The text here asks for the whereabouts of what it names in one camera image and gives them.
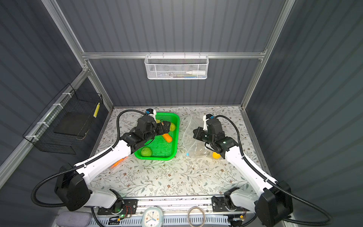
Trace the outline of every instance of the white clock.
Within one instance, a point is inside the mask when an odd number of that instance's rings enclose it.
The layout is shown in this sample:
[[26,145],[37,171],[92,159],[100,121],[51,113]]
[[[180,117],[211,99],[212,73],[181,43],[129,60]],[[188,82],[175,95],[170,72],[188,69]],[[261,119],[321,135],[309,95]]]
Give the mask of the white clock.
[[161,227],[163,224],[163,211],[158,207],[150,207],[142,215],[142,227]]

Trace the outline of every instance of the aluminum frame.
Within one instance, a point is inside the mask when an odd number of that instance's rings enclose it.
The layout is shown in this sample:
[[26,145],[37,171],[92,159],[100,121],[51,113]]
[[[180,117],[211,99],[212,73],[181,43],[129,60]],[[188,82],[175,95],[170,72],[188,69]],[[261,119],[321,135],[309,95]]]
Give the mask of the aluminum frame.
[[179,107],[179,108],[183,108],[183,107],[210,107],[210,106],[241,106],[240,104],[219,104],[219,105],[187,105],[187,106],[183,106],[183,105],[168,105],[168,106],[158,106],[158,105],[154,105],[154,106],[114,106],[114,109],[121,109],[121,108],[171,108],[171,107]]
[[[60,103],[67,94],[74,89],[79,88],[79,86],[84,82],[87,76],[90,74],[88,69],[82,70],[78,76],[73,80],[71,86],[68,86],[63,94],[54,102]],[[43,115],[43,117],[39,120],[40,122],[44,121],[56,108],[55,105],[52,105],[49,110]],[[33,135],[40,127],[40,124],[36,124],[28,135]],[[13,150],[13,152],[7,157],[7,159],[0,166],[0,189],[5,184],[5,182],[9,179],[9,177],[13,174],[16,168],[20,165],[29,151],[33,148],[33,144],[28,140],[23,139],[20,144]]]
[[274,49],[276,42],[280,36],[280,33],[282,31],[282,28],[285,25],[285,22],[290,14],[290,11],[295,3],[295,0],[285,0],[284,6],[282,7],[281,13],[277,19],[277,22],[275,24],[275,27],[271,33],[271,36],[269,38],[269,41],[266,46],[266,53],[265,57],[259,62],[256,71],[251,79],[250,84],[248,85],[247,91],[245,93],[245,96],[243,97],[243,100],[241,102],[241,106],[243,109],[246,109],[248,102],[250,101],[253,91],[256,88],[257,82],[259,81],[267,61],[270,58],[270,55],[272,53],[272,50]]
[[251,122],[250,122],[250,120],[248,118],[247,112],[246,112],[246,110],[243,110],[241,107],[240,107],[240,112],[241,112],[241,115],[242,115],[242,119],[245,122],[247,132],[248,132],[248,134],[250,136],[250,139],[251,139],[252,145],[254,147],[254,150],[256,152],[256,155],[258,157],[258,160],[260,161],[261,169],[263,171],[265,171],[268,175],[271,176],[271,172],[270,172],[270,170],[269,170],[269,168],[267,166],[264,154],[262,153],[260,144],[258,143],[256,134],[254,133],[254,130],[253,130]]
[[[190,208],[198,206],[205,214],[215,215],[228,215],[228,214],[241,214],[241,211],[226,211],[226,212],[213,212],[212,197],[223,197],[223,195],[202,195],[202,196],[158,196],[158,197],[125,197],[123,199],[137,199],[138,207],[136,214],[142,216],[142,213],[149,207],[158,206],[160,207],[165,216],[168,215],[187,215]],[[58,214],[61,212],[68,211],[67,208],[63,207],[60,209]],[[89,212],[89,208],[82,207],[77,211]],[[191,214],[201,214],[200,211],[194,210]]]
[[93,70],[93,67],[91,66],[90,62],[86,61],[83,58],[82,56],[82,53],[84,52],[83,48],[79,43],[76,35],[74,34],[71,26],[69,25],[66,17],[62,13],[62,10],[60,9],[57,1],[56,0],[41,0],[41,1],[44,4],[50,16],[52,17],[59,31],[62,33],[64,39],[66,40],[67,44],[69,45],[70,49],[72,50],[74,56],[76,57],[81,67],[84,69],[88,68],[91,69],[92,74],[89,76],[89,80],[91,81],[96,92],[102,95],[103,102],[108,111],[111,111],[113,108],[112,101],[108,96],[106,90],[104,89],[103,85],[101,84],[101,81],[99,80],[97,74]]
[[206,58],[209,59],[263,59],[265,52],[84,52],[85,59],[144,59],[153,58]]

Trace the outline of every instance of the black cable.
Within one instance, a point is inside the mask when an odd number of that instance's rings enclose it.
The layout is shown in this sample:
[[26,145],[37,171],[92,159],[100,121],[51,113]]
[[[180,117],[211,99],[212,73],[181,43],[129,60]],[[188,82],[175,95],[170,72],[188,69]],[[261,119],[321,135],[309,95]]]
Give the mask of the black cable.
[[109,225],[110,224],[119,224],[120,223],[119,218],[120,218],[120,216],[110,217],[108,224]]
[[207,143],[204,143],[204,146],[205,146],[208,150],[211,150],[211,151],[215,152],[212,148],[207,147]]
[[241,226],[239,226],[239,227],[244,227],[244,226],[246,226],[246,225],[248,225],[248,224],[250,224],[251,222],[253,222],[255,219],[257,218],[257,214],[254,214],[254,216],[253,216],[253,218],[251,218],[251,220],[249,220],[248,222],[246,222],[246,223],[243,223]]
[[[124,110],[124,111],[122,111],[122,112],[121,112],[121,113],[117,116],[117,120],[116,120],[116,125],[117,125],[117,126],[116,126],[116,128],[117,128],[117,138],[116,138],[115,143],[112,145],[112,148],[115,148],[115,147],[116,147],[116,145],[118,144],[118,141],[120,140],[120,126],[119,126],[119,124],[120,124],[120,123],[119,123],[119,120],[120,120],[120,116],[121,116],[122,114],[126,113],[126,112],[137,112],[137,113],[140,113],[140,114],[142,114],[142,115],[146,115],[145,113],[143,113],[143,112],[141,112],[141,111],[139,111],[139,110]],[[75,171],[75,170],[77,170],[77,169],[83,168],[84,166],[87,166],[87,165],[89,165],[90,163],[92,163],[92,162],[94,162],[94,161],[96,161],[96,160],[98,160],[98,159],[102,158],[103,156],[105,156],[106,154],[108,154],[110,151],[112,151],[112,149],[111,149],[111,148],[109,148],[107,151],[105,151],[105,152],[104,152],[104,153],[102,153],[101,155],[99,155],[99,156],[97,156],[97,157],[95,157],[95,158],[93,158],[93,159],[89,160],[88,162],[86,162],[86,163],[84,163],[84,164],[82,164],[82,165],[79,165],[79,166],[73,167],[73,168],[71,168],[71,169],[63,170],[63,171],[61,171],[61,172],[59,172],[59,173],[53,174],[52,176],[45,178],[44,180],[42,180],[41,182],[39,182],[39,183],[38,183],[38,184],[37,184],[37,185],[33,188],[32,193],[31,193],[31,195],[30,195],[30,198],[31,198],[32,202],[33,202],[35,205],[38,205],[38,206],[41,206],[41,207],[64,207],[64,206],[65,206],[65,204],[64,204],[64,203],[43,203],[43,202],[39,201],[39,200],[37,199],[37,196],[36,196],[36,193],[37,193],[38,189],[39,189],[39,188],[40,188],[43,184],[45,184],[46,182],[50,181],[51,179],[56,178],[56,177],[58,177],[58,176],[60,176],[60,175],[62,175],[62,174],[69,173],[69,172],[73,172],[73,171]]]
[[101,224],[101,222],[98,221],[96,214],[94,213],[93,207],[91,207],[91,212],[92,212],[93,219],[96,221],[97,225],[99,225],[99,227],[105,227],[104,225]]
[[154,139],[152,139],[152,140],[150,141],[150,143],[145,144],[145,146],[150,145],[150,144],[154,141]]
[[241,152],[241,155],[242,155],[242,158],[243,160],[247,163],[247,165],[253,170],[255,171],[262,179],[264,179],[264,181],[268,182],[270,185],[272,185],[273,187],[277,188],[278,190],[280,190],[281,192],[283,192],[284,194],[290,196],[291,198],[293,199],[296,199],[297,201],[300,201],[306,205],[308,205],[309,207],[312,207],[313,209],[319,211],[320,213],[322,213],[323,215],[325,215],[328,220],[326,221],[319,221],[319,222],[307,222],[307,221],[300,221],[300,220],[294,220],[294,219],[290,219],[290,218],[285,218],[283,219],[284,221],[286,222],[292,222],[292,223],[295,223],[295,224],[301,224],[301,225],[306,225],[306,226],[326,226],[326,225],[329,225],[331,223],[331,221],[333,220],[332,216],[327,212],[325,211],[324,209],[320,208],[319,206],[303,199],[303,198],[300,198],[298,197],[297,195],[294,195],[286,190],[284,190],[283,188],[281,188],[280,186],[278,186],[277,184],[275,184],[274,182],[270,181],[269,179],[267,179],[267,177],[265,177],[260,171],[258,171],[248,160],[247,158],[245,157],[244,153],[243,153],[243,149],[242,149],[242,143],[241,143],[241,139],[240,139],[240,132],[238,131],[238,128],[237,126],[226,116],[223,116],[223,115],[217,115],[215,116],[216,118],[217,117],[223,117],[225,119],[227,119],[232,125],[233,127],[235,128],[236,132],[237,132],[237,140],[238,140],[238,145],[240,147],[240,152]]

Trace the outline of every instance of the green plastic basket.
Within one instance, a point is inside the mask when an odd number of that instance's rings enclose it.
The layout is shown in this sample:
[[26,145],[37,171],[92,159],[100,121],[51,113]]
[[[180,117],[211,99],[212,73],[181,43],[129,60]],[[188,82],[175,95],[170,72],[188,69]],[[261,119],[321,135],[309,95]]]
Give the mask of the green plastic basket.
[[175,124],[175,130],[169,132],[169,135],[173,138],[171,143],[168,143],[164,140],[161,135],[155,136],[154,141],[150,145],[146,145],[145,147],[149,147],[152,151],[151,157],[141,156],[141,150],[137,150],[135,152],[135,156],[139,159],[147,159],[147,160],[163,160],[167,161],[175,157],[177,148],[178,148],[178,136],[179,136],[179,124],[180,118],[175,113],[157,113],[156,119],[163,121],[170,121]]

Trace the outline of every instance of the lime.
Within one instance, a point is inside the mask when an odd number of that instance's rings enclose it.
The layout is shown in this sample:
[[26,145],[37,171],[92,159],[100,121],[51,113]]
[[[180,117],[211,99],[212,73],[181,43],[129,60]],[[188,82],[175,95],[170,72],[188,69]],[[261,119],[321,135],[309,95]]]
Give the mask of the lime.
[[176,129],[176,126],[174,125],[174,123],[170,122],[170,131],[174,131]]
[[141,150],[141,156],[144,156],[144,157],[150,157],[152,155],[152,152],[151,152],[151,149],[148,148],[148,147],[144,147],[142,150]]

